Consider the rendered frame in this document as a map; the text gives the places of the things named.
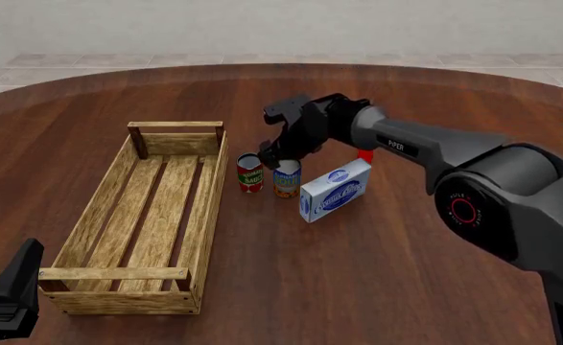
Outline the wooden slat tray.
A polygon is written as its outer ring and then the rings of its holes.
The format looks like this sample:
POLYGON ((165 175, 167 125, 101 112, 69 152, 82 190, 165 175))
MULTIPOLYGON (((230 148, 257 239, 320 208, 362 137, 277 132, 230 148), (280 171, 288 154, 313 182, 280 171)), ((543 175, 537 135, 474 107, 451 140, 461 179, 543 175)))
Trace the wooden slat tray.
POLYGON ((228 162, 220 122, 132 122, 39 288, 68 315, 200 310, 228 162))

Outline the tomato sauce tin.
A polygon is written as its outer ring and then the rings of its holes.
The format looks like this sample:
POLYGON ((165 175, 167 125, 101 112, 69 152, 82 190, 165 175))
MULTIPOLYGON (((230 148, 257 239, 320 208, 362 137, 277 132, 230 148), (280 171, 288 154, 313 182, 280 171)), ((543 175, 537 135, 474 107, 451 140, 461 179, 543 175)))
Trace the tomato sauce tin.
POLYGON ((263 164, 255 153, 245 153, 237 158, 237 177, 244 193, 253 194, 263 188, 263 164))

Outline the white blue cream cheese box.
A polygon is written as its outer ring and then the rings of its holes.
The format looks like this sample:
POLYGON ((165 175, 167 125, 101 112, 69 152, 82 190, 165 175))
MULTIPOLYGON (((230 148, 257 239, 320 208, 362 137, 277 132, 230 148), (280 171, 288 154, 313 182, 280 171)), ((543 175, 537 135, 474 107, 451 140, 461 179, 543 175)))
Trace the white blue cream cheese box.
POLYGON ((307 223, 313 223, 363 195, 370 171, 370 164, 358 158, 302 185, 300 215, 307 223))

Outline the alphabet soup tin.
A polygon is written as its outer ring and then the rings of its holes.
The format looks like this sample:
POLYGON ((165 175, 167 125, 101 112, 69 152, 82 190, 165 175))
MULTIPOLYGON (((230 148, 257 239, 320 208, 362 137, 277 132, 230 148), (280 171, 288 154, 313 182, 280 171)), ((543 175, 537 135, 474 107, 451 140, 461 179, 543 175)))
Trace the alphabet soup tin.
POLYGON ((301 163, 298 160, 280 160, 272 171, 273 191, 278 197, 291 198, 299 195, 301 163))

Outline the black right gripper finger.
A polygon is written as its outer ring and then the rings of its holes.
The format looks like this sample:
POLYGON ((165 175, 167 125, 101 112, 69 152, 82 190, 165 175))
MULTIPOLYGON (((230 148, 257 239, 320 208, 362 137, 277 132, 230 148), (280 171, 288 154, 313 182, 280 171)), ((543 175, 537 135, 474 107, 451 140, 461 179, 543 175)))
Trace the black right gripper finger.
POLYGON ((278 169, 282 156, 279 140, 266 140, 260 143, 257 156, 261 163, 270 170, 278 169))

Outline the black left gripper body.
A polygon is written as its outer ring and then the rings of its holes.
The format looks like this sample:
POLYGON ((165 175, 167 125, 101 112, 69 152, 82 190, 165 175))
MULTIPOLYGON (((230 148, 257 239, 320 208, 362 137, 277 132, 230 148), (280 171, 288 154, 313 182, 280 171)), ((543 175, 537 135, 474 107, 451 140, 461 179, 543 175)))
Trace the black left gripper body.
POLYGON ((36 311, 18 306, 0 307, 0 340, 28 338, 37 320, 36 311))

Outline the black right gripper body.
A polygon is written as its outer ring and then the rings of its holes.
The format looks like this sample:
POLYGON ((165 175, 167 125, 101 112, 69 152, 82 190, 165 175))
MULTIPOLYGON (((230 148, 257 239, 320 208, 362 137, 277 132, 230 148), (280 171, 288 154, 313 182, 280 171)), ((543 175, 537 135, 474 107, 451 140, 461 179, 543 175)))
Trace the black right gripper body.
POLYGON ((285 125, 277 138, 280 160, 302 160, 329 138, 328 117, 314 104, 305 104, 284 114, 285 125))

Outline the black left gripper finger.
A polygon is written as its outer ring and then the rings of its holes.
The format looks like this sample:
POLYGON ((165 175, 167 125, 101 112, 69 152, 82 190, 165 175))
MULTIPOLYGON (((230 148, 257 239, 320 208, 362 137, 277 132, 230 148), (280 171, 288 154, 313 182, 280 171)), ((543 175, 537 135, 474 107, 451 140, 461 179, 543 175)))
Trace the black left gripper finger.
POLYGON ((37 281, 44 246, 27 239, 0 273, 0 306, 17 306, 39 312, 37 281))

